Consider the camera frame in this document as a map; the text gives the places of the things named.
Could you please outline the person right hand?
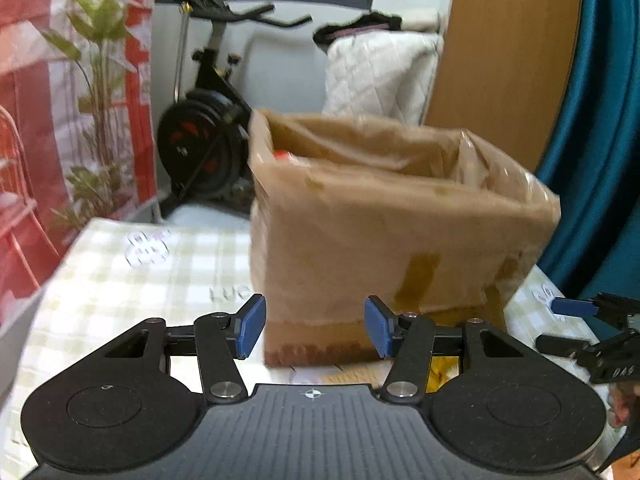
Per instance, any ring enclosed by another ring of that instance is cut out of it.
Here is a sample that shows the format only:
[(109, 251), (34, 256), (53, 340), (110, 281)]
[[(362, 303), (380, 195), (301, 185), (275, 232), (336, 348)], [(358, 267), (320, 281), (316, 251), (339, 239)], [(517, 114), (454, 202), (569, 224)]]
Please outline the person right hand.
[(634, 402), (640, 394), (638, 382), (623, 382), (608, 386), (608, 423), (613, 428), (620, 428), (628, 424), (628, 419)]

